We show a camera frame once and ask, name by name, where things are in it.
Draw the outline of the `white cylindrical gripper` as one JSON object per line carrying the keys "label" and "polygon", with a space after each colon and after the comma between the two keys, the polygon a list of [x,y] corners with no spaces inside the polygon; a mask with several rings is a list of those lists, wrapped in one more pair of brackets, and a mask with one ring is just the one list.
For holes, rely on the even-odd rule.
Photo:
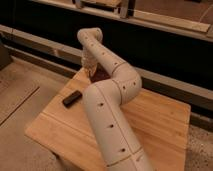
{"label": "white cylindrical gripper", "polygon": [[95,75],[97,71],[97,60],[88,50],[83,50],[81,64],[84,68],[88,69],[89,77],[93,77]]}

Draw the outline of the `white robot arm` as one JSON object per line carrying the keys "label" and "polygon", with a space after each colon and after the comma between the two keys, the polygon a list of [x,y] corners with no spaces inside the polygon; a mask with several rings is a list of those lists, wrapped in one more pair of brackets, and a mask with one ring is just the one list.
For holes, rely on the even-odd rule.
{"label": "white robot arm", "polygon": [[136,70],[102,45],[102,31],[86,28],[77,37],[83,46],[83,67],[100,63],[110,78],[89,85],[83,104],[108,171],[154,171],[154,168],[120,106],[133,100],[142,81]]}

